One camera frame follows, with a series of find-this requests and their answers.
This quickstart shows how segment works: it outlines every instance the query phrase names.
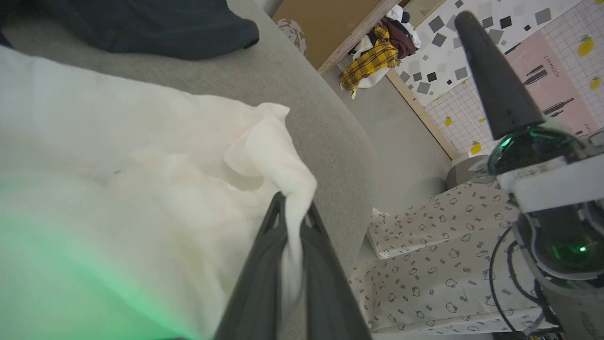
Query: lemon pattern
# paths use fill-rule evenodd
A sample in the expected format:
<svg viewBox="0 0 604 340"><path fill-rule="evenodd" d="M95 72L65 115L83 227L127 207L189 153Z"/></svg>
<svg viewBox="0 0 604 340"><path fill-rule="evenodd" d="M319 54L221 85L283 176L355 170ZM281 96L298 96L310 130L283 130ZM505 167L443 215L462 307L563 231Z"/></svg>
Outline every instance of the lemon pattern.
<svg viewBox="0 0 604 340"><path fill-rule="evenodd" d="M590 90L595 90L598 87L600 87L600 78L599 77L593 77L591 79Z"/></svg>
<svg viewBox="0 0 604 340"><path fill-rule="evenodd" d="M479 153L481 149L482 149L482 146L480 145L480 143L478 143L477 141L472 142L472 147L470 148L470 152L473 155Z"/></svg>
<svg viewBox="0 0 604 340"><path fill-rule="evenodd" d="M579 45L579 56L586 56L594 49L594 41L590 36L584 35L581 37L581 45Z"/></svg>

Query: green led light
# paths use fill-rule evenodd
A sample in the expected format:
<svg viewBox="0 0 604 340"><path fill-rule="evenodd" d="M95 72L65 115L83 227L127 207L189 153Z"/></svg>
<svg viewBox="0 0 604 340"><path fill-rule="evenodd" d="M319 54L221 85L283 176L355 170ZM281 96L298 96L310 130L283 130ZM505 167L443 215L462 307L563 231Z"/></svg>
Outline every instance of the green led light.
<svg viewBox="0 0 604 340"><path fill-rule="evenodd" d="M511 140L512 140L512 138L511 138L511 137L510 137L510 138L508 138L508 139L506 139L506 141L505 141L505 142L503 142L503 143L501 144L501 147L503 148L504 146L508 145L508 144L510 143L510 141L511 141Z"/></svg>

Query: white towel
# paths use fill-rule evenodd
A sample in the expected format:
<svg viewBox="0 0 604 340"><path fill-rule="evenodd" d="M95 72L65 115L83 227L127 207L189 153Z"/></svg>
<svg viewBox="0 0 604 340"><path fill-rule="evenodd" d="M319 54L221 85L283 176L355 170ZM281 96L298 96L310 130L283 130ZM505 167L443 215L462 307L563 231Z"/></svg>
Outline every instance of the white towel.
<svg viewBox="0 0 604 340"><path fill-rule="evenodd" d="M378 70L377 72L375 72L371 76L368 76L367 78L361 79L361 81L359 82L359 85L357 87L358 88L370 88L373 85L376 85L378 83L378 81L382 80L382 78L390 70L391 70L390 67L381 68L380 70Z"/></svg>
<svg viewBox="0 0 604 340"><path fill-rule="evenodd" d="M272 196L284 303L316 180L288 108L107 76L0 47L0 316L11 339L211 336Z"/></svg>
<svg viewBox="0 0 604 340"><path fill-rule="evenodd" d="M352 55L352 61L355 61L363 54L363 52L371 50L372 48L373 44L371 43L369 37L367 35L363 36L361 41L359 41L359 43L355 46L356 53Z"/></svg>
<svg viewBox="0 0 604 340"><path fill-rule="evenodd" d="M419 49L422 46L422 41L419 39L419 34L417 34L417 32L415 31L413 25L411 25L409 22L403 22L401 24L407 29L407 31L409 31L409 34L411 35L411 40L413 41L413 45L417 49Z"/></svg>
<svg viewBox="0 0 604 340"><path fill-rule="evenodd" d="M399 5L394 5L394 7L386 13L386 18L401 22L403 19L403 8Z"/></svg>

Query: white cloth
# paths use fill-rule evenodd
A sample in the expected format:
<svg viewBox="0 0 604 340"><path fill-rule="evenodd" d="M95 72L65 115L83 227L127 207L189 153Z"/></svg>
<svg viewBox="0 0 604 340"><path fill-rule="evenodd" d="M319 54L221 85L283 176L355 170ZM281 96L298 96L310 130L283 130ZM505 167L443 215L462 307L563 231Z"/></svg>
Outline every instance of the white cloth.
<svg viewBox="0 0 604 340"><path fill-rule="evenodd" d="M401 23L401 25L403 25L403 27L405 27L407 29L407 31L411 35L411 40L413 41L413 45L417 49L419 49L422 46L422 41L419 39L419 34L417 34L417 32L415 31L415 28L413 28L413 25L411 25L411 23L409 23L409 22L403 22L403 23Z"/></svg>
<svg viewBox="0 0 604 340"><path fill-rule="evenodd" d="M357 87L358 88L370 88L373 85L376 85L378 83L378 81L380 81L386 75L386 73L388 73L388 71L390 71L390 70L391 70L390 67L384 67L384 68L379 69L377 72L375 72L371 76L361 79L361 81L359 82L359 85Z"/></svg>
<svg viewBox="0 0 604 340"><path fill-rule="evenodd" d="M356 53L352 55L352 61L355 61L363 54L363 52L371 50L372 48L373 44L371 43L369 37L367 35L363 36L361 41L359 41L359 43L355 46Z"/></svg>
<svg viewBox="0 0 604 340"><path fill-rule="evenodd" d="M386 18L401 22L403 20L403 8L399 5L394 5L394 7L386 13Z"/></svg>
<svg viewBox="0 0 604 340"><path fill-rule="evenodd" d="M316 181L251 107L0 47L0 318L13 339L211 336L272 196L285 304Z"/></svg>
<svg viewBox="0 0 604 340"><path fill-rule="evenodd" d="M352 56L349 54L346 54L344 57L342 57L342 59L336 64L336 67L338 68L338 70L340 70L340 72L344 71L348 65L350 65L350 63L352 63Z"/></svg>
<svg viewBox="0 0 604 340"><path fill-rule="evenodd" d="M518 217L506 201L497 183L464 183L397 215L374 211L367 236L381 260L357 266L349 281L368 327L426 335L509 331L487 279L493 247ZM508 234L497 253L494 285L504 313L522 330L541 309L509 277L512 241ZM534 276L513 253L518 281L534 296Z"/></svg>

